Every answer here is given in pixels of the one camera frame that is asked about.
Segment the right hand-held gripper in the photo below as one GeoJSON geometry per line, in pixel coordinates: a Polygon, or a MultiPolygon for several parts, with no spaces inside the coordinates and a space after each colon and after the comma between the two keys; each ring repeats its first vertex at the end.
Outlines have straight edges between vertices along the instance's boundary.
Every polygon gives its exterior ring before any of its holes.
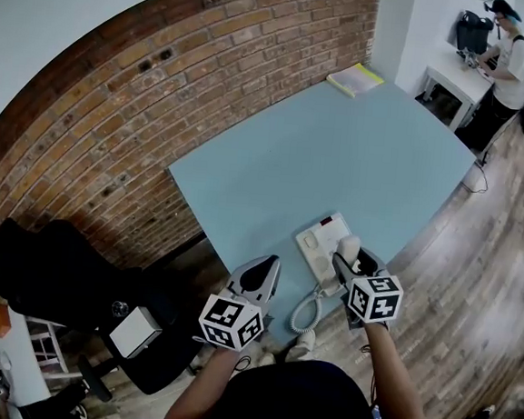
{"type": "Polygon", "coordinates": [[[333,253],[332,266],[338,281],[348,291],[347,308],[362,323],[387,323],[397,319],[403,299],[399,277],[372,251],[361,247],[353,269],[339,253],[333,253]]]}

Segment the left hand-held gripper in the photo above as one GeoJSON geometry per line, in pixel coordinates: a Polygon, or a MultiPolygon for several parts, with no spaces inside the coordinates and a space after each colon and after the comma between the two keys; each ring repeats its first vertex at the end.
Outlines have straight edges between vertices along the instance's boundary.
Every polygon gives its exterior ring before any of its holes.
{"type": "Polygon", "coordinates": [[[267,255],[238,267],[227,287],[210,294],[199,315],[204,339],[210,344],[240,352],[264,332],[264,318],[281,272],[277,255],[267,255]]]}

